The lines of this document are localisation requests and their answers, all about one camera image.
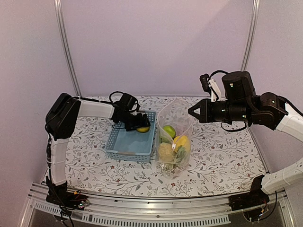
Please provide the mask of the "yellow lemon toy top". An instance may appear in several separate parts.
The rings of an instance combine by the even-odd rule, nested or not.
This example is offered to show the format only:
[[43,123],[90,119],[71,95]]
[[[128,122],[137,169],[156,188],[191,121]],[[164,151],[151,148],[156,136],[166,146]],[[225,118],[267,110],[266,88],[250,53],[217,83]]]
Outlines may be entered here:
[[136,129],[139,133],[146,133],[150,130],[150,127],[141,127]]

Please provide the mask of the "yellow lemon toy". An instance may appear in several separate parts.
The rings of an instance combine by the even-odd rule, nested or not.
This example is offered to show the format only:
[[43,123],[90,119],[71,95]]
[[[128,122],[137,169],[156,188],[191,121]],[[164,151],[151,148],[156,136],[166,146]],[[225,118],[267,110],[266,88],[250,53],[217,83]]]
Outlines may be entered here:
[[136,129],[139,133],[146,133],[150,130],[150,127],[141,127]]
[[175,144],[175,153],[177,153],[180,148],[184,148],[186,151],[190,151],[191,149],[190,139],[186,135],[176,136],[173,140],[173,144]]

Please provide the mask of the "blue plastic basket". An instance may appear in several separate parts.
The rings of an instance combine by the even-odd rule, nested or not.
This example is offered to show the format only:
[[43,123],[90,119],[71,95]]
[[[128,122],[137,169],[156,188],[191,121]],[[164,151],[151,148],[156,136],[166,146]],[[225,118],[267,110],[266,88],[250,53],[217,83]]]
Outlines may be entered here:
[[125,124],[115,124],[108,136],[105,152],[111,159],[149,162],[156,128],[156,112],[146,111],[150,129],[145,133],[126,131]]

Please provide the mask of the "clear zip top bag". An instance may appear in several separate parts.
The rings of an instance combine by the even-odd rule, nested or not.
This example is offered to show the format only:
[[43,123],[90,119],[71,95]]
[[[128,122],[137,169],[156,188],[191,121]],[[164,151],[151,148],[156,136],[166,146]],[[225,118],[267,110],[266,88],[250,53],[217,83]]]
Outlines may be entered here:
[[[183,136],[186,135],[191,142],[191,135],[192,135],[192,126],[193,126],[193,118],[188,114],[189,105],[186,101],[181,100],[179,98],[175,98],[171,103],[166,105],[157,116],[157,136],[156,136],[156,150],[157,150],[157,163],[160,166],[161,161],[159,160],[158,156],[158,148],[161,143],[169,143],[172,145],[172,149],[174,151],[175,144],[173,144],[173,139],[169,136],[164,130],[163,126],[170,125],[176,131],[176,136]],[[180,172],[174,176],[166,176],[166,178],[176,178],[178,177],[182,171],[184,171],[188,164],[191,157],[191,149],[187,151],[187,159],[185,163],[178,165],[180,168]]]

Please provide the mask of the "white radish toy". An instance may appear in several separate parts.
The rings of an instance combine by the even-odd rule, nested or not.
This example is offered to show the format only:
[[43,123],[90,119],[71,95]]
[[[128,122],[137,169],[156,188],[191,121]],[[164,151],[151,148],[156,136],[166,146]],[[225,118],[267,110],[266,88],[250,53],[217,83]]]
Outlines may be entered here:
[[178,151],[174,156],[174,162],[176,165],[181,165],[185,163],[187,159],[187,149],[184,146],[178,147]]

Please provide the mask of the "pale yellow round toy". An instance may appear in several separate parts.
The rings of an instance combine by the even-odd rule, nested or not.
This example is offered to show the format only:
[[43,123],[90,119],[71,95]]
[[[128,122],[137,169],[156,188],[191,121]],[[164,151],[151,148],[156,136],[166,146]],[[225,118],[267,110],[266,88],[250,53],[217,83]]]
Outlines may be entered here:
[[172,145],[169,143],[161,143],[158,148],[158,156],[161,162],[173,162],[174,161],[174,151]]

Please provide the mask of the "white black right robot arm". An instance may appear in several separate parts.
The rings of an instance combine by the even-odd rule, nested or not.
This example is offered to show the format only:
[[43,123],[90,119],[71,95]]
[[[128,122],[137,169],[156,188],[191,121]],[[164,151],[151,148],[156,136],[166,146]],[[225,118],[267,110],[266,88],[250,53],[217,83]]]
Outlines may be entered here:
[[219,98],[220,90],[212,75],[204,74],[199,79],[211,98],[202,99],[190,107],[188,113],[200,123],[257,124],[303,140],[303,114],[285,97],[271,92],[256,95],[249,72],[224,72],[225,100]]

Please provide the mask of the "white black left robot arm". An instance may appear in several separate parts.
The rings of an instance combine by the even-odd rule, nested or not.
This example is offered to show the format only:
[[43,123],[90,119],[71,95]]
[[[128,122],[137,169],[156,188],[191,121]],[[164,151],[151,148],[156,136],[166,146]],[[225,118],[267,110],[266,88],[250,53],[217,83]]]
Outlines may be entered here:
[[86,117],[108,119],[115,125],[122,123],[127,132],[151,126],[147,114],[140,112],[137,98],[128,93],[122,93],[117,101],[60,94],[45,118],[45,131],[48,134],[48,176],[45,181],[49,195],[60,205],[67,205],[73,196],[67,191],[65,175],[67,145],[78,118]]

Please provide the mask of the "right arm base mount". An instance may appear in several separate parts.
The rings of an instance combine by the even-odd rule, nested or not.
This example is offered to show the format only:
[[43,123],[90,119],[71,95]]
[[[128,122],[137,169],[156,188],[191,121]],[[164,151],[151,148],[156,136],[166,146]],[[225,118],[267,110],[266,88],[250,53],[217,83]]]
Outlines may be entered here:
[[247,192],[228,197],[232,211],[242,210],[244,218],[249,222],[260,221],[268,211],[269,196],[263,192]]

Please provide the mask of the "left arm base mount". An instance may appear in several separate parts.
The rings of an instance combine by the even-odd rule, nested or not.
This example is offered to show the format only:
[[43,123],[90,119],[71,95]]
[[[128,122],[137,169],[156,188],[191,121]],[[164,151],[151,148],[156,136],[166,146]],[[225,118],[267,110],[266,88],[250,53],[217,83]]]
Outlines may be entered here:
[[64,190],[49,191],[46,201],[71,210],[84,210],[90,205],[88,197],[81,193],[80,190],[68,192]]

